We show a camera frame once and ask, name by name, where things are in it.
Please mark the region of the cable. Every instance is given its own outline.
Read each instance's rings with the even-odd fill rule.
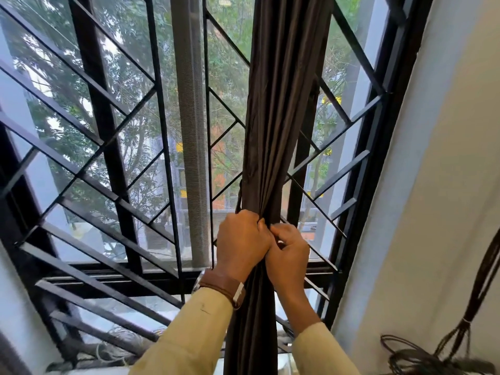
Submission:
[[[426,352],[423,348],[401,337],[391,334],[380,336],[380,344],[391,353],[388,363],[392,373],[396,375],[408,373],[455,375],[464,373],[466,371],[464,367],[467,367],[467,372],[494,373],[495,367],[491,363],[480,360],[456,360],[454,357],[459,351],[464,337],[467,336],[466,359],[469,358],[471,323],[478,314],[499,267],[500,228],[481,261],[464,316],[458,325],[441,339],[434,354]],[[441,359],[444,349],[452,340],[453,344],[449,354]],[[390,342],[402,343],[409,348],[395,350],[390,347]]]

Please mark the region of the shirt sleeve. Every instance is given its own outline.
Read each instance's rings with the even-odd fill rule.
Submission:
[[[300,375],[359,375],[324,323],[318,322],[298,335],[292,355]]]
[[[129,375],[212,375],[232,313],[224,295],[199,289]]]

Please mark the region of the gathered curtain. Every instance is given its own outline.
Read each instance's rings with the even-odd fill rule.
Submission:
[[[333,0],[255,0],[247,100],[242,208],[279,222],[282,187]],[[225,375],[278,372],[274,289],[259,263],[228,328]]]

